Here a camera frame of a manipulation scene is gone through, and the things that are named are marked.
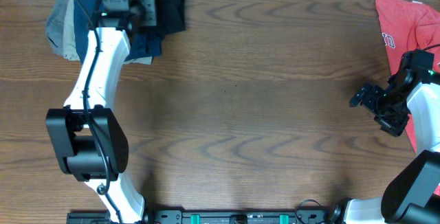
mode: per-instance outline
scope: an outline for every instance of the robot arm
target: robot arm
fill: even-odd
[[[96,55],[96,43],[100,53],[92,71],[87,104],[92,124],[108,158],[111,187],[100,195],[114,223],[135,223],[143,218],[145,200],[134,188],[124,172],[128,163],[128,142],[113,115],[116,87],[122,65],[130,52],[127,33],[134,34],[140,27],[154,26],[154,0],[101,0],[104,12],[93,11],[91,20],[98,32],[90,31],[89,44],[78,81],[64,103],[64,109],[49,110],[46,118],[61,170],[73,174],[95,192],[106,184],[106,170],[102,158],[96,152],[93,137],[79,136],[79,131],[89,128],[85,122],[83,89]]]
[[[440,154],[434,153],[440,152],[440,75],[433,72],[433,62],[434,54],[406,52],[387,89],[365,84],[351,99],[352,107],[364,105],[375,114],[381,130],[393,136],[402,134],[411,114],[418,157],[383,197],[349,201],[344,209],[346,224],[440,222],[439,209],[432,207],[438,204],[432,193],[440,183]]]

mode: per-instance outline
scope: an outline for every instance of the green connector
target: green connector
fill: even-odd
[[[191,215],[191,224],[200,224],[200,215],[198,214]]]
[[[280,214],[280,224],[289,224],[289,216],[286,214]]]

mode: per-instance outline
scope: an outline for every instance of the wood grain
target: wood grain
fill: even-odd
[[[440,0],[417,0],[440,8]],[[0,0],[0,223],[103,209],[63,175],[44,118],[79,63],[52,54],[54,0]],[[350,109],[389,75],[374,0],[187,0],[188,31],[153,65],[125,65],[115,115],[154,208],[289,209],[380,196],[414,158],[408,138]]]

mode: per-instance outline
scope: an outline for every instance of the red cloth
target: red cloth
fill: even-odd
[[[424,49],[440,44],[440,13],[428,5],[404,0],[376,0],[382,37],[391,73],[399,69],[402,55],[410,50]],[[440,47],[431,49],[434,53],[434,70],[440,72]],[[417,149],[414,122],[410,116],[406,126],[414,151]]]

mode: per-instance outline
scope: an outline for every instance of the folded clothes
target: folded clothes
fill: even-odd
[[[96,0],[80,0],[89,15]],[[161,42],[166,35],[186,29],[185,0],[155,0],[157,26],[143,27],[133,39],[125,63],[151,64],[162,54]],[[88,46],[88,20],[73,0],[57,0],[47,20],[46,34],[54,53],[69,60],[84,62]]]
[[[392,74],[399,70],[403,53],[440,44],[440,13],[430,6],[417,1],[376,0],[376,9]],[[433,69],[440,72],[440,47],[430,52],[434,54]],[[416,151],[417,140],[411,116],[406,134]]]

